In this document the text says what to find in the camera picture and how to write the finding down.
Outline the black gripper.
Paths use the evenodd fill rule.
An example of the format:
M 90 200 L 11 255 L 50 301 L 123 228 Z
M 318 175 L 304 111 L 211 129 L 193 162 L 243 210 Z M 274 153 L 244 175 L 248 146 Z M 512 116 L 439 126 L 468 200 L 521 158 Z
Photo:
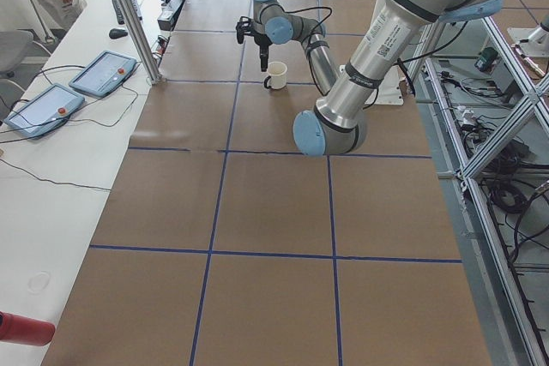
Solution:
M 266 71 L 268 68 L 268 48 L 272 45 L 272 41 L 264 32 L 261 25 L 253 23 L 252 29 L 254 41 L 260 48 L 261 71 Z

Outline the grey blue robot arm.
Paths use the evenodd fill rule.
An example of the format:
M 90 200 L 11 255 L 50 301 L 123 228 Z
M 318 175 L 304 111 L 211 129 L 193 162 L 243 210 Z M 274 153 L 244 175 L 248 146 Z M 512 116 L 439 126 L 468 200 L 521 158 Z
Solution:
M 250 35 L 260 47 L 261 70 L 268 48 L 298 41 L 321 90 L 312 110 L 293 122 L 293 139 L 309 156 L 349 153 L 365 140 L 365 103 L 378 90 L 419 29 L 434 22 L 471 21 L 497 13 L 504 0 L 385 0 L 344 69 L 333 61 L 321 24 L 287 12 L 278 0 L 253 0 L 254 15 L 242 17 L 237 39 Z

